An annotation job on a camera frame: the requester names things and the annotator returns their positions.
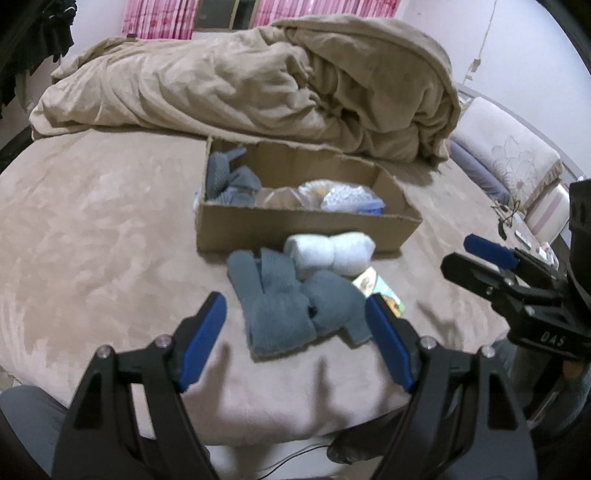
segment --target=white rolled towel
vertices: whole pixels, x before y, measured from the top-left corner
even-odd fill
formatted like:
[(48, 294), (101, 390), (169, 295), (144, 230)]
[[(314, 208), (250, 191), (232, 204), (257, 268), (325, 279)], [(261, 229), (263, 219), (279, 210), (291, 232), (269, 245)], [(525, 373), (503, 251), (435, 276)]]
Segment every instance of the white rolled towel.
[(348, 232), (329, 237), (335, 248), (331, 270), (342, 277), (356, 277), (369, 268), (375, 243), (365, 233)]
[(307, 278), (318, 270), (355, 277), (369, 268), (374, 250), (374, 241), (361, 232), (330, 237), (292, 235), (283, 248), (283, 252), (294, 261), (298, 278)]
[(283, 253), (294, 261), (298, 278), (307, 278), (317, 270), (330, 270), (335, 261), (335, 248), (324, 235), (292, 235), (285, 241)]

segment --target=screw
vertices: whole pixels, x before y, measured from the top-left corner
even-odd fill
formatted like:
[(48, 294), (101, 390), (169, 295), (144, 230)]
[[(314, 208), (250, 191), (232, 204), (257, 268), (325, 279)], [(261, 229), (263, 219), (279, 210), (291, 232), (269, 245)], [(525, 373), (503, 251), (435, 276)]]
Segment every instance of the screw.
[(173, 338), (170, 335), (160, 335), (156, 337), (154, 343), (158, 348), (168, 348), (168, 346), (173, 342)]
[(496, 355), (495, 349), (490, 345), (483, 345), (480, 351), (487, 358), (493, 358)]
[(109, 345), (101, 345), (96, 351), (96, 356), (100, 359), (105, 359), (111, 354), (111, 347)]
[(437, 341), (433, 337), (421, 337), (421, 346), (427, 350), (433, 350), (437, 346)]

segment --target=cable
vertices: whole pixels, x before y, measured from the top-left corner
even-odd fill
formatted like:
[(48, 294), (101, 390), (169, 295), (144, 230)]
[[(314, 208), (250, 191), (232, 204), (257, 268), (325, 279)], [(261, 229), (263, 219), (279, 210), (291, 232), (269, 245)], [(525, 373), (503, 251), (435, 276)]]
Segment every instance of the cable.
[(267, 470), (271, 470), (273, 467), (279, 465), (280, 463), (283, 463), (283, 462), (285, 462), (287, 460), (291, 460), (293, 457), (299, 455), (300, 453), (305, 453), (306, 450), (308, 450), (309, 448), (317, 447), (317, 446), (324, 446), (324, 443), (317, 442), (317, 443), (311, 443), (309, 445), (306, 445), (305, 447), (303, 447), (303, 448), (301, 448), (301, 449), (299, 449), (299, 450), (297, 450), (297, 451), (289, 454), (288, 456), (286, 456), (286, 457), (284, 457), (284, 458), (282, 458), (280, 460), (277, 460), (272, 465), (266, 466), (265, 468), (261, 468), (260, 470), (258, 470), (258, 472), (259, 473), (263, 473), (263, 472), (266, 472)]
[(482, 52), (484, 51), (484, 46), (486, 44), (486, 39), (488, 38), (488, 33), (491, 31), (492, 20), (495, 18), (496, 5), (497, 5), (498, 1), (499, 0), (495, 0), (495, 3), (492, 5), (491, 18), (488, 21), (488, 27), (486, 28), (484, 38), (482, 39), (482, 45), (480, 45), (480, 51), (478, 52), (477, 58), (475, 58), (472, 61), (472, 63), (470, 64), (470, 66), (468, 67), (468, 71), (466, 72), (466, 75), (464, 76), (464, 80), (462, 81), (462, 85), (466, 84), (466, 80), (472, 80), (472, 77), (470, 74), (475, 73), (476, 70), (478, 69), (478, 67), (480, 66), (480, 63), (482, 61)]
[(318, 450), (319, 448), (328, 448), (330, 445), (318, 445), (314, 448), (310, 448), (307, 450), (304, 450), (303, 452), (298, 452), (298, 453), (294, 453), (293, 455), (290, 455), (289, 457), (287, 457), (286, 459), (284, 459), (283, 461), (281, 461), (273, 470), (271, 470), (269, 473), (266, 473), (263, 476), (260, 476), (259, 478), (257, 478), (256, 480), (263, 480), (264, 478), (267, 478), (269, 475), (271, 475), (272, 473), (275, 473), (279, 468), (281, 468), (282, 466), (284, 466), (287, 462), (289, 462), (290, 460), (299, 457), (300, 455), (304, 455), (305, 453), (310, 453), (313, 452), (314, 450)]

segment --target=pink curtain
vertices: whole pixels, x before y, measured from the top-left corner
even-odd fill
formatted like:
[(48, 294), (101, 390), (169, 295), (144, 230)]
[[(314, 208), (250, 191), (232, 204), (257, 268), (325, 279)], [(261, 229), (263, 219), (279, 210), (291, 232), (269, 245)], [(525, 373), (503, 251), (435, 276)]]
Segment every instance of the pink curtain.
[(190, 40), (199, 0), (128, 0), (123, 35)]
[(277, 18), (304, 15), (353, 14), (360, 17), (393, 17), (400, 0), (261, 0), (254, 27)]

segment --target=pillow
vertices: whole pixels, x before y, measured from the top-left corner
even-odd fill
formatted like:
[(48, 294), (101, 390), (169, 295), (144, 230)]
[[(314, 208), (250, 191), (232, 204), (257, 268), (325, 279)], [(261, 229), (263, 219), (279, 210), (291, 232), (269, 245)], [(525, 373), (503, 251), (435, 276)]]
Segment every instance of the pillow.
[(560, 180), (556, 180), (544, 188), (527, 211), (525, 224), (540, 244), (551, 244), (569, 221), (569, 215), (569, 191)]
[(509, 203), (509, 190), (498, 181), (477, 159), (454, 141), (450, 141), (450, 158), (476, 183), (490, 198), (503, 205)]
[(560, 156), (540, 137), (484, 98), (474, 98), (451, 138), (519, 200), (526, 212), (563, 171)]

